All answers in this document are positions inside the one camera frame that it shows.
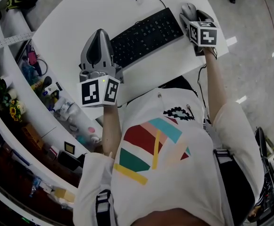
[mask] curved white desk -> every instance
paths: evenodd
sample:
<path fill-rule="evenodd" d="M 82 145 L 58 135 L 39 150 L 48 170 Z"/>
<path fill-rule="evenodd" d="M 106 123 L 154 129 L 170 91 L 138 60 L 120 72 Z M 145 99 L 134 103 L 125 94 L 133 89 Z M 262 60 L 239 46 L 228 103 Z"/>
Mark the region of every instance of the curved white desk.
<path fill-rule="evenodd" d="M 186 2 L 193 3 L 218 22 L 208 0 L 162 1 L 180 25 L 179 13 Z M 36 31 L 33 41 L 58 82 L 76 101 L 80 55 L 89 37 L 103 28 L 110 38 L 114 38 L 135 22 L 163 8 L 159 0 L 63 0 Z M 228 53 L 222 32 L 217 43 L 218 56 Z M 195 57 L 192 44 L 184 36 L 125 70 L 125 84 L 120 87 L 118 104 L 130 101 L 204 62 L 203 57 Z M 103 114 L 102 108 L 83 108 L 83 111 L 91 120 Z"/>

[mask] white box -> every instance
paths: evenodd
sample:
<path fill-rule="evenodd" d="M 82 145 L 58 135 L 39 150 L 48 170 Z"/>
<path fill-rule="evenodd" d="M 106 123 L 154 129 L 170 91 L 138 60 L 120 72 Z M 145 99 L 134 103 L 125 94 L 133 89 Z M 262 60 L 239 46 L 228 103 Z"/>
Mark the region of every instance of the white box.
<path fill-rule="evenodd" d="M 215 47 L 218 30 L 214 22 L 189 21 L 189 38 L 199 47 Z"/>
<path fill-rule="evenodd" d="M 80 107 L 115 105 L 120 81 L 109 76 L 86 80 L 77 84 Z"/>

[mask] marble floor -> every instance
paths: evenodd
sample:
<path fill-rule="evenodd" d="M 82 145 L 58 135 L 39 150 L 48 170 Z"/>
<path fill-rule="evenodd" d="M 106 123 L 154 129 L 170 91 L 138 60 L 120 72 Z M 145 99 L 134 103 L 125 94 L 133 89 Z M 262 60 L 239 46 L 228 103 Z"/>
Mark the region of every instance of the marble floor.
<path fill-rule="evenodd" d="M 37 6 L 25 12 L 32 30 L 62 0 L 38 0 Z M 261 126 L 274 142 L 274 30 L 264 0 L 209 0 L 230 43 L 230 53 L 218 59 L 226 92 L 230 99 L 241 103 L 255 130 Z M 266 0 L 274 21 L 274 0 Z M 191 85 L 197 85 L 199 68 L 184 75 Z M 207 100 L 206 71 L 201 75 Z"/>

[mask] black strap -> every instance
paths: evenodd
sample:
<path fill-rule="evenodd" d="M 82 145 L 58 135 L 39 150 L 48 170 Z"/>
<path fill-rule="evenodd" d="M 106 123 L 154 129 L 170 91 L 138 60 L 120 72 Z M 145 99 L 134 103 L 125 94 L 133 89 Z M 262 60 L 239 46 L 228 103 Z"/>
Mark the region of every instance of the black strap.
<path fill-rule="evenodd" d="M 110 190 L 106 189 L 96 197 L 96 219 L 98 226 L 110 226 Z"/>
<path fill-rule="evenodd" d="M 228 150 L 214 150 L 235 226 L 240 226 L 255 204 L 252 188 Z"/>

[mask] small box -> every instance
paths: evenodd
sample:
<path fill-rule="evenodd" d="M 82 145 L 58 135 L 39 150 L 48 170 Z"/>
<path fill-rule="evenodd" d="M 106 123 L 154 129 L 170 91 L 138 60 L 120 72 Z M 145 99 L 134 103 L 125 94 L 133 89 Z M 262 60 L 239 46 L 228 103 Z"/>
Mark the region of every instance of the small box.
<path fill-rule="evenodd" d="M 3 149 L 8 153 L 11 154 L 13 152 L 13 149 L 5 142 L 3 144 Z"/>
<path fill-rule="evenodd" d="M 63 198 L 68 202 L 74 202 L 75 200 L 75 195 L 73 193 L 60 187 L 56 188 L 54 195 L 58 198 Z"/>
<path fill-rule="evenodd" d="M 77 84 L 80 107 L 115 105 L 120 81 L 109 76 L 101 76 Z"/>
<path fill-rule="evenodd" d="M 55 146 L 51 146 L 48 150 L 48 157 L 53 161 L 56 159 L 57 155 L 59 153 L 59 149 L 57 149 Z"/>
<path fill-rule="evenodd" d="M 37 149 L 39 150 L 42 149 L 44 141 L 42 140 L 40 135 L 37 133 L 37 131 L 34 129 L 34 127 L 30 123 L 22 127 L 22 131 Z"/>
<path fill-rule="evenodd" d="M 47 184 L 45 184 L 43 181 L 39 184 L 39 186 L 48 194 L 52 192 L 52 188 L 50 188 Z"/>
<path fill-rule="evenodd" d="M 214 22 L 189 21 L 189 38 L 199 47 L 215 47 L 218 30 Z"/>

